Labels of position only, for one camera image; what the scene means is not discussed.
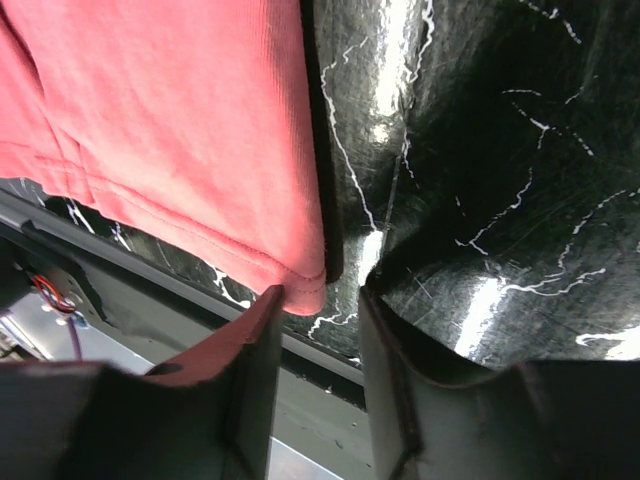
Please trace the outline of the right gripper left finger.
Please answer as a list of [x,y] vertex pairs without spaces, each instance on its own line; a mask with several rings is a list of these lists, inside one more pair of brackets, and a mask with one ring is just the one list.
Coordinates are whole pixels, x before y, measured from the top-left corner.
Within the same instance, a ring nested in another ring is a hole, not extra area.
[[281,358],[281,286],[134,375],[99,362],[1,367],[5,479],[262,479]]

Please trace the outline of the pink t shirt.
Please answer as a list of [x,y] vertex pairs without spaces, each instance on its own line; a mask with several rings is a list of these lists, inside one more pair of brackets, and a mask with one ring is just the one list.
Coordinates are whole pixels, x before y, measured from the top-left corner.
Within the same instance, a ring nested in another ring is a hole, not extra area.
[[324,304],[296,1],[3,2],[1,174]]

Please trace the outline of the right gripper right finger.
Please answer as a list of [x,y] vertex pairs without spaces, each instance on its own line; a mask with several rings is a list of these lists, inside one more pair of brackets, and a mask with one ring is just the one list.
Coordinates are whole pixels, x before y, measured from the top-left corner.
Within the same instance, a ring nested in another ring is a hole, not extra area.
[[493,371],[359,297],[380,479],[635,479],[639,365],[536,360]]

